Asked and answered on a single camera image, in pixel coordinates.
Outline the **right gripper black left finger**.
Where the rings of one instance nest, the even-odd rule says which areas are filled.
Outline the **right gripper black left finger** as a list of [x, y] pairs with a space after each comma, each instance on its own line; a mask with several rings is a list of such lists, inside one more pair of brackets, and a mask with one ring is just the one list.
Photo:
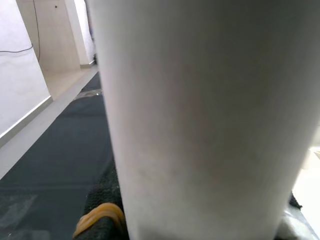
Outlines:
[[[112, 203], [121, 210], [124, 209], [114, 161], [107, 164], [106, 169], [89, 191], [83, 214], [88, 214], [94, 208], [105, 203]], [[120, 232], [110, 217], [103, 216], [88, 229], [74, 236], [72, 240], [130, 240], [130, 238], [126, 229]]]

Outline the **white plastic table leg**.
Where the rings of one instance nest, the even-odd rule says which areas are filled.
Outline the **white plastic table leg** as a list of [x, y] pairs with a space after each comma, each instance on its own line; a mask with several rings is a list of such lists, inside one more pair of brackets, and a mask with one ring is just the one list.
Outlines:
[[320, 0], [88, 0], [130, 240], [273, 240], [320, 121]]

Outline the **black tablecloth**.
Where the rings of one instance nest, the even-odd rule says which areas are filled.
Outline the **black tablecloth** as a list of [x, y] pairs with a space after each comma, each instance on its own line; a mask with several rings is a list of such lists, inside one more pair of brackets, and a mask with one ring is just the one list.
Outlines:
[[72, 240], [91, 188], [114, 160], [95, 74], [0, 179], [0, 240]]

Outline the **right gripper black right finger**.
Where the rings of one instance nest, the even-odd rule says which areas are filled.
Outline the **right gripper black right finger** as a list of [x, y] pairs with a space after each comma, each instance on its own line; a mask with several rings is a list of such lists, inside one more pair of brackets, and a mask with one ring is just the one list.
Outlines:
[[276, 240], [320, 240], [301, 209], [302, 205], [291, 192], [276, 231]]

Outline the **tan rubber band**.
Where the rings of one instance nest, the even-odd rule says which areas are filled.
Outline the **tan rubber band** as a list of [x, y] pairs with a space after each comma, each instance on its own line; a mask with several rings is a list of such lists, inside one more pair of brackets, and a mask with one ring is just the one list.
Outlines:
[[88, 230], [91, 226], [104, 217], [111, 219], [119, 233], [125, 233], [127, 227], [123, 211], [116, 204], [106, 202], [92, 209], [89, 213], [83, 215], [79, 219], [72, 237], [75, 238], [79, 236], [81, 233]]

